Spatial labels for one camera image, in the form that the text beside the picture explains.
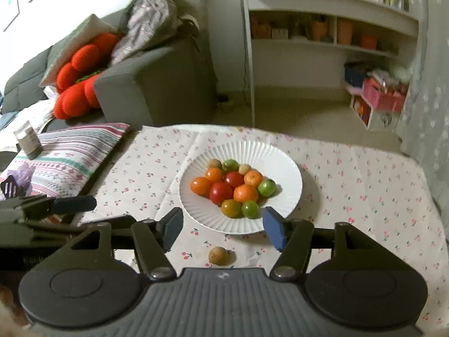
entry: table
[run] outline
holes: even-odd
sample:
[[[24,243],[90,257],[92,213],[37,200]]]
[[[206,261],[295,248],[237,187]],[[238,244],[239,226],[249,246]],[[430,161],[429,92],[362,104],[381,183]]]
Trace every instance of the table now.
[[[294,217],[322,228],[349,222],[420,272],[429,298],[418,326],[430,335],[448,335],[449,258],[443,226],[422,169],[398,154],[241,127],[143,127],[102,173],[91,192],[97,209],[82,220],[124,213],[137,220],[160,219],[181,206],[179,181],[192,159],[205,149],[240,140],[271,143],[298,164],[304,189]],[[178,273],[184,267],[215,267],[207,259],[214,246],[233,251],[228,267],[263,267],[269,272],[279,256],[263,232],[221,234],[185,213],[184,228],[167,257]],[[118,250],[116,257],[136,266],[132,252]],[[309,270],[329,257],[327,250],[316,250]]]

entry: tile floor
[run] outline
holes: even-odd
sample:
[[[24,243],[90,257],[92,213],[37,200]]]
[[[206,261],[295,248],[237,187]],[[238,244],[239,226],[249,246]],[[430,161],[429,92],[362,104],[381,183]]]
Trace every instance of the tile floor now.
[[[400,151],[397,136],[366,130],[349,103],[293,99],[258,101],[255,115],[256,127],[267,131]],[[251,108],[239,105],[227,113],[217,109],[211,124],[251,127]]]

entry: tangerine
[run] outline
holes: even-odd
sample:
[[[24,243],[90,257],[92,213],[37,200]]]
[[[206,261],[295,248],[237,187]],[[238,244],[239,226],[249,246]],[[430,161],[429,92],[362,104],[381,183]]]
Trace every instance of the tangerine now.
[[[213,183],[222,182],[223,181],[223,173],[217,167],[214,167],[212,169],[210,168],[207,170],[205,178],[212,181]]]
[[[197,195],[209,196],[212,181],[205,177],[196,177],[190,182],[190,189]]]
[[[262,174],[256,170],[248,171],[243,178],[245,184],[251,185],[252,187],[258,187],[263,179],[264,177],[262,176]]]
[[[234,200],[245,202],[248,200],[257,201],[259,193],[257,189],[251,185],[243,184],[234,189]]]

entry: gray sofa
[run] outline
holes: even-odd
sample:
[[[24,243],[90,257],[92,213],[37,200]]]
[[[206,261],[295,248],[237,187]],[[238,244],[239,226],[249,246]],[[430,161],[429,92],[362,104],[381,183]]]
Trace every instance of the gray sofa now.
[[[117,12],[104,20],[117,24],[120,16]],[[8,80],[4,113],[46,99],[38,85],[51,49],[32,58]],[[54,119],[45,131],[93,122],[124,122],[133,129],[204,124],[216,108],[215,76],[205,54],[195,39],[180,31],[164,44],[105,70],[94,85],[101,110],[80,118]]]

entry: pillow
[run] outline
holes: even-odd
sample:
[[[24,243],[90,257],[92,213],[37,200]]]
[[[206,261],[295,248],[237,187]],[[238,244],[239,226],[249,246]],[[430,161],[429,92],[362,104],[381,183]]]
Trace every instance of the pillow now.
[[[95,14],[89,16],[74,31],[51,48],[47,70],[40,82],[40,87],[55,85],[59,70],[71,59],[78,49],[98,35],[115,33],[115,30],[113,26],[105,23]]]
[[[31,195],[77,196],[128,128],[127,124],[109,123],[39,134],[43,152],[33,161],[23,151],[19,152],[0,175],[0,181],[5,180],[8,170],[28,162],[35,168]]]
[[[23,110],[47,97],[39,83],[47,67],[50,48],[26,62],[6,83],[2,114]]]

